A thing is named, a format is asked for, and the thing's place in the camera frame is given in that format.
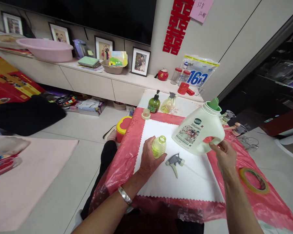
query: cabinet drawer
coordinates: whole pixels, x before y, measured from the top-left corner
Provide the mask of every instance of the cabinet drawer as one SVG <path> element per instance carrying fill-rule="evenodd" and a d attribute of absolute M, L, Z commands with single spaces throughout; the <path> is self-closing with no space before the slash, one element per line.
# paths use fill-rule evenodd
<path fill-rule="evenodd" d="M 115 101 L 137 106 L 144 93 L 145 88 L 112 80 Z"/>
<path fill-rule="evenodd" d="M 67 67 L 61 69 L 74 91 L 115 101 L 111 79 Z"/>
<path fill-rule="evenodd" d="M 34 81 L 53 87 L 73 90 L 59 65 L 42 62 L 10 53 L 2 53 L 3 58 Z"/>

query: white floor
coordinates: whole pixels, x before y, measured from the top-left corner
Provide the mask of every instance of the white floor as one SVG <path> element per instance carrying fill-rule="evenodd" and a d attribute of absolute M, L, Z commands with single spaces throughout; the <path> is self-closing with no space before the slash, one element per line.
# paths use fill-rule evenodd
<path fill-rule="evenodd" d="M 61 121 L 31 136 L 77 138 L 79 145 L 24 225 L 15 233 L 71 233 L 76 213 L 83 208 L 99 172 L 104 145 L 102 136 L 126 115 L 126 110 L 115 110 L 111 105 L 100 117 L 68 113 Z M 259 149 L 251 156 L 293 212 L 293 158 L 280 150 L 261 129 L 247 135 L 259 140 Z M 205 233 L 228 233 L 226 221 L 206 223 Z"/>

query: silver bracelet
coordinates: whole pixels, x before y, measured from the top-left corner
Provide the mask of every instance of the silver bracelet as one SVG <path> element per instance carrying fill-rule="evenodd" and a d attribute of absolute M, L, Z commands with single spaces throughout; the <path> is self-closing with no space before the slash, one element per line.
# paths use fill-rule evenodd
<path fill-rule="evenodd" d="M 132 200 L 130 199 L 130 197 L 126 194 L 125 190 L 124 190 L 121 186 L 119 186 L 119 187 L 118 187 L 118 191 L 119 191 L 119 193 L 121 194 L 121 196 L 123 197 L 123 199 L 125 200 L 125 202 L 130 206 L 131 203 L 132 203 L 133 201 L 132 201 Z"/>

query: red teapot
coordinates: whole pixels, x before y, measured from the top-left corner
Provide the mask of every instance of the red teapot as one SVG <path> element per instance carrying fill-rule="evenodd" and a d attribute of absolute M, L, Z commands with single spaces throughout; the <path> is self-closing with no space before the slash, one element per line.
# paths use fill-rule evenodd
<path fill-rule="evenodd" d="M 166 81 L 168 78 L 168 70 L 166 68 L 159 70 L 155 78 L 158 78 L 161 81 Z"/>

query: picture frame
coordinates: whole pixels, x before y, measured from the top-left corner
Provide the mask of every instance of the picture frame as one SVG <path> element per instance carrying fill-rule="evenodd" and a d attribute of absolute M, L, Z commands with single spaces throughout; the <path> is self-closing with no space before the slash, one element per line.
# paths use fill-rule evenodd
<path fill-rule="evenodd" d="M 131 73 L 141 76 L 147 76 L 150 56 L 151 51 L 133 47 Z"/>
<path fill-rule="evenodd" d="M 115 49 L 115 43 L 113 40 L 106 38 L 94 36 L 95 43 L 95 57 L 100 60 L 108 59 L 108 51 L 113 51 Z"/>
<path fill-rule="evenodd" d="M 16 33 L 23 35 L 22 17 L 1 11 L 3 28 L 5 33 Z"/>
<path fill-rule="evenodd" d="M 50 32 L 52 35 L 52 39 L 58 42 L 64 42 L 67 44 L 71 44 L 71 36 L 70 36 L 70 29 L 67 27 L 62 27 L 54 23 L 49 23 Z"/>

